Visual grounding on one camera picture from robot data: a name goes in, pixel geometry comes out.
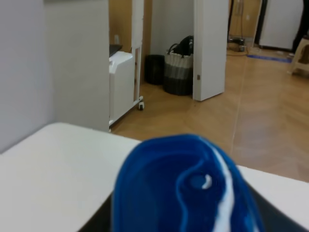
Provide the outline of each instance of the black trash can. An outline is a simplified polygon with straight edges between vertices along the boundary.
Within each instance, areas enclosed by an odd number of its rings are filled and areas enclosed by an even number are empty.
[[[145,58],[145,81],[153,85],[163,84],[164,56],[149,55]]]

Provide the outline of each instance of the white stripe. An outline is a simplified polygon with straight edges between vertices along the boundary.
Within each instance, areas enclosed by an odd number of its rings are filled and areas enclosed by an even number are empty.
[[[205,176],[205,183],[202,186],[202,189],[209,189],[212,185],[212,179],[210,175]]]
[[[213,232],[230,232],[231,217],[234,208],[233,178],[218,150],[212,145],[208,145],[217,157],[222,168],[223,176],[225,177],[225,193],[218,205],[218,213],[216,215]]]

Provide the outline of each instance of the open door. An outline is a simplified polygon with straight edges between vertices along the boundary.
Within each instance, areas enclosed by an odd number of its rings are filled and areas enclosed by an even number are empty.
[[[228,0],[194,0],[194,100],[224,92],[228,6]]]

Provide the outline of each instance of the blue floor tape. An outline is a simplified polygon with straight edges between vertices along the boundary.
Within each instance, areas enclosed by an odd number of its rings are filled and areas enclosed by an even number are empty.
[[[264,57],[264,56],[258,56],[258,55],[247,55],[249,58],[255,58],[255,59],[265,59],[265,60],[272,60],[272,61],[278,61],[283,63],[292,63],[292,60],[290,59],[283,59],[283,58],[276,58],[276,57]]]

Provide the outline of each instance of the blue object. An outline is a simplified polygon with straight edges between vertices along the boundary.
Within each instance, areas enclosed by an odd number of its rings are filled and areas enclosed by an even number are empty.
[[[194,135],[138,145],[118,175],[113,232],[264,232],[233,161]]]
[[[284,59],[284,58],[265,57],[265,56],[258,56],[258,55],[247,55],[247,57],[255,58],[255,59],[265,59],[265,60],[278,61],[278,62],[282,62],[282,63],[292,63],[291,59]]]

